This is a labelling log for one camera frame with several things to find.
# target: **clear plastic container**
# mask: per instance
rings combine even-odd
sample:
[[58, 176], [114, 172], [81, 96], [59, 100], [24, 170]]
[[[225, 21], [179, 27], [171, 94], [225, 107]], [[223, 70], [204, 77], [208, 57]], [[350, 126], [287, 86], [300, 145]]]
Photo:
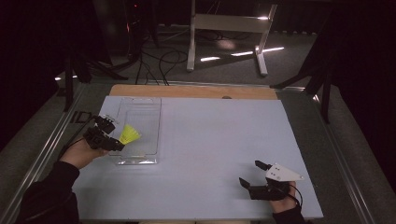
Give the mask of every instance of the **clear plastic container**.
[[113, 137], [121, 136], [125, 124], [133, 126], [140, 138], [127, 144], [122, 151], [111, 151], [110, 157], [118, 165], [137, 165], [158, 163], [158, 142], [161, 120], [161, 98], [125, 97], [121, 100], [120, 110]]

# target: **yellow sponge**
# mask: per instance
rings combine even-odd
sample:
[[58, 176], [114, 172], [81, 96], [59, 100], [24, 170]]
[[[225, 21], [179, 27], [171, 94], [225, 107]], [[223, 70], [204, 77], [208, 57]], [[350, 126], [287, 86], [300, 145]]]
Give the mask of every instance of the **yellow sponge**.
[[120, 142], [127, 145], [136, 139], [139, 139], [141, 134], [131, 125], [125, 124], [120, 136]]

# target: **hand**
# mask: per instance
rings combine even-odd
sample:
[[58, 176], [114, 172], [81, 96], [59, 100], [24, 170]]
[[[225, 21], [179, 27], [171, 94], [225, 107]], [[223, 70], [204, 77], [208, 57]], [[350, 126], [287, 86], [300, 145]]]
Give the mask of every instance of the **hand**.
[[107, 153], [108, 151], [101, 148], [91, 149], [85, 138], [82, 138], [68, 148], [59, 161], [70, 163], [81, 169], [90, 164], [93, 159], [105, 156]]
[[[290, 187], [290, 192], [289, 194], [293, 197], [295, 197], [296, 194], [296, 182], [295, 181], [290, 181], [290, 185], [293, 187]], [[273, 208], [274, 213], [281, 213], [287, 210], [290, 210], [296, 206], [296, 202], [291, 198], [286, 196], [286, 198], [279, 200], [279, 201], [270, 201], [270, 204]]]

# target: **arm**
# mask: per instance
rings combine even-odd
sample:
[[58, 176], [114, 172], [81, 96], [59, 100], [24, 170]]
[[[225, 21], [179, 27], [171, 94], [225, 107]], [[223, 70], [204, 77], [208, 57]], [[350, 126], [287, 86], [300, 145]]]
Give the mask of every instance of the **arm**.
[[[290, 185], [292, 187], [289, 194], [295, 197], [296, 183], [292, 181]], [[301, 207], [291, 197], [286, 197], [280, 201], [270, 201], [270, 204], [274, 211], [273, 217], [276, 224], [305, 224], [305, 220], [301, 214]]]
[[78, 209], [72, 187], [79, 169], [106, 155], [80, 139], [53, 164], [49, 175], [25, 191], [16, 223], [77, 223]]

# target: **white table surface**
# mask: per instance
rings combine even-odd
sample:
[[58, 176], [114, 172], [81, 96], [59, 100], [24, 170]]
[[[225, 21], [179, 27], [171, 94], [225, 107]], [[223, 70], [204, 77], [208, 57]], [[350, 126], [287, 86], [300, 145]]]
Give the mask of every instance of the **white table surface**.
[[[107, 96], [100, 115], [117, 116], [121, 96]], [[264, 185], [255, 160], [304, 176], [303, 216], [323, 217], [309, 174], [278, 100], [162, 98], [159, 163], [116, 165], [109, 156], [81, 170], [74, 185], [85, 220], [218, 220], [272, 218], [266, 201], [250, 200], [239, 177]]]

